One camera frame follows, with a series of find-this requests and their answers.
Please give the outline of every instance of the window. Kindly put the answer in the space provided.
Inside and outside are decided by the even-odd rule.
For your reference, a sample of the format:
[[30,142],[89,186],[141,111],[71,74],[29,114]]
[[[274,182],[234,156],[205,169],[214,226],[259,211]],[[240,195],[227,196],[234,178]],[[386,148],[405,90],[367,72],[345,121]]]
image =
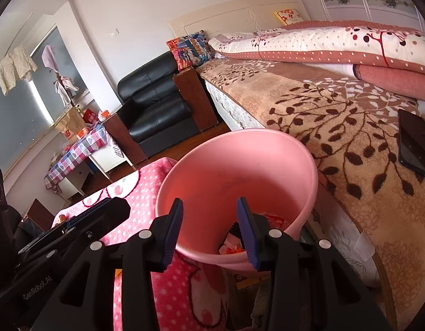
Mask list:
[[32,74],[33,80],[17,81],[16,87],[7,96],[0,88],[0,168],[3,173],[53,125],[64,110],[62,100],[55,92],[55,73],[49,72],[50,69],[44,67],[41,60],[48,44],[53,48],[60,73],[71,77],[79,92],[87,89],[55,28],[32,55],[38,65],[38,70]]

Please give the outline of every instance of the checkered tablecloth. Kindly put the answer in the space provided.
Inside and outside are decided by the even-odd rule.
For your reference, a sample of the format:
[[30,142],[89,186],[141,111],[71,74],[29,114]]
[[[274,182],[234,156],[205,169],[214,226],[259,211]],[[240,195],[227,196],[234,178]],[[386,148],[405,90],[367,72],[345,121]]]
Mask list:
[[110,135],[102,124],[93,126],[88,135],[73,144],[70,150],[50,168],[44,177],[46,188],[52,188],[54,192],[60,193],[57,184],[91,153],[106,146],[109,140]]

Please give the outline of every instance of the red bag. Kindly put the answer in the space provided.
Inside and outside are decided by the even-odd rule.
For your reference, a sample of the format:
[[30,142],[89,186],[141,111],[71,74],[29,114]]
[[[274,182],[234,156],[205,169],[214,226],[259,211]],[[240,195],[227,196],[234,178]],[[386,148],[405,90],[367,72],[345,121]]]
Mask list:
[[93,112],[90,108],[87,108],[84,112],[84,122],[93,124],[98,120],[98,116],[95,112]]

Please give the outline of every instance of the leaf pattern blanket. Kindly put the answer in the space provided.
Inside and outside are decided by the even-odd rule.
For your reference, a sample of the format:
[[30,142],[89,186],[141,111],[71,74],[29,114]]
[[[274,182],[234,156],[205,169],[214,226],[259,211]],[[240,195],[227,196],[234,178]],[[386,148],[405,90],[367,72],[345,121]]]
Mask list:
[[425,179],[397,160],[397,110],[419,115],[416,103],[296,63],[226,58],[198,72],[311,151],[320,183],[375,246],[385,313],[403,330],[425,301]]

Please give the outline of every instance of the smartphone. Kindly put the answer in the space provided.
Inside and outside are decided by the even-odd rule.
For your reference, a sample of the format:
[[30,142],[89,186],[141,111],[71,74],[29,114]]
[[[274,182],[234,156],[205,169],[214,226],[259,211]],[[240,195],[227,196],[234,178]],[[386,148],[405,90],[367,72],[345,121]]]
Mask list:
[[425,120],[398,110],[399,162],[425,177]]

